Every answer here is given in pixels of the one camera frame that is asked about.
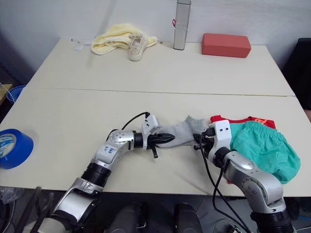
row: blue tape roll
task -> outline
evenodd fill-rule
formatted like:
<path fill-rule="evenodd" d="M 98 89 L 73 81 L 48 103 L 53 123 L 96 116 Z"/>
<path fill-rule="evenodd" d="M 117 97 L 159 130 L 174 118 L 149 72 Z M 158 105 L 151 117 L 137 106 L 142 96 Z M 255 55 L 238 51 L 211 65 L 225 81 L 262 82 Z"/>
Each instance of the blue tape roll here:
<path fill-rule="evenodd" d="M 22 86 L 17 86 L 17 87 L 14 87 L 12 88 L 11 90 L 9 90 L 9 92 L 6 93 L 6 98 L 11 102 L 11 103 L 14 103 L 19 95 L 21 94 L 21 91 L 23 90 L 23 88 L 25 87 L 25 85 L 22 85 Z"/>
<path fill-rule="evenodd" d="M 0 168 L 11 169 L 23 163 L 33 151 L 33 140 L 16 129 L 0 132 Z"/>

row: red block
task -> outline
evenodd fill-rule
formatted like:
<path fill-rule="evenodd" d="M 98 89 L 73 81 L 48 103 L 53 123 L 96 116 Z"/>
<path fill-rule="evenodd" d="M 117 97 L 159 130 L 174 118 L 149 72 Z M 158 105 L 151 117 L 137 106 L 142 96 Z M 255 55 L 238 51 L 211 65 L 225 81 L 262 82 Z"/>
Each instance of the red block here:
<path fill-rule="evenodd" d="M 247 36 L 205 33 L 202 40 L 202 54 L 226 57 L 248 56 L 251 45 Z"/>

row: gray sock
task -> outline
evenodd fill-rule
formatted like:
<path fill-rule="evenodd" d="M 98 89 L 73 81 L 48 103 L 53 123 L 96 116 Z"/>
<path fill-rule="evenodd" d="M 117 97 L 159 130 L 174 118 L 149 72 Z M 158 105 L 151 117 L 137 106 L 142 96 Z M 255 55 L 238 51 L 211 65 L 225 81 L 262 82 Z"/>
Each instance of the gray sock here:
<path fill-rule="evenodd" d="M 207 128 L 207 121 L 204 119 L 194 119 L 190 116 L 186 118 L 185 121 L 176 125 L 169 125 L 160 128 L 157 133 L 170 133 L 175 136 L 175 139 L 171 142 L 164 144 L 157 144 L 158 147 L 167 148 L 175 147 L 180 145 L 187 145 L 189 142 L 193 141 L 193 134 L 201 134 Z"/>

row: shoe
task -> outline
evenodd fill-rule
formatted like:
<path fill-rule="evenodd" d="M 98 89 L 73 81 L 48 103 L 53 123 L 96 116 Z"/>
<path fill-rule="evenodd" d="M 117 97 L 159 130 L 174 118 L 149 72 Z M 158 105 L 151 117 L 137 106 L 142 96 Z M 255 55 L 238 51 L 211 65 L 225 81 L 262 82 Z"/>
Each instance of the shoe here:
<path fill-rule="evenodd" d="M 132 39 L 129 50 L 129 59 L 132 61 L 140 61 L 142 53 L 148 45 L 148 38 L 144 34 L 131 34 L 129 38 Z"/>

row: black rubber joint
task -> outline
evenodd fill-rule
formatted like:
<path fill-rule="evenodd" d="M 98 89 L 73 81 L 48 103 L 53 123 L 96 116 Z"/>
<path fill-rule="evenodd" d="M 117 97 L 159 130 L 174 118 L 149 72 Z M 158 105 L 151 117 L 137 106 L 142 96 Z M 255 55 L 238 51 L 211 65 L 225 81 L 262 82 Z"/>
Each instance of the black rubber joint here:
<path fill-rule="evenodd" d="M 260 233 L 294 232 L 291 218 L 287 210 L 273 214 L 261 214 L 253 212 L 251 214 L 251 218 L 257 223 Z"/>
<path fill-rule="evenodd" d="M 224 166 L 224 157 L 231 152 L 227 147 L 221 147 L 219 148 L 216 153 L 213 160 L 213 163 L 216 167 L 222 168 Z"/>
<path fill-rule="evenodd" d="M 142 133 L 137 133 L 136 131 L 133 131 L 133 133 L 134 133 L 134 148 L 142 148 L 143 146 Z"/>
<path fill-rule="evenodd" d="M 111 171 L 109 169 L 95 163 L 90 163 L 81 178 L 104 187 L 110 174 Z"/>

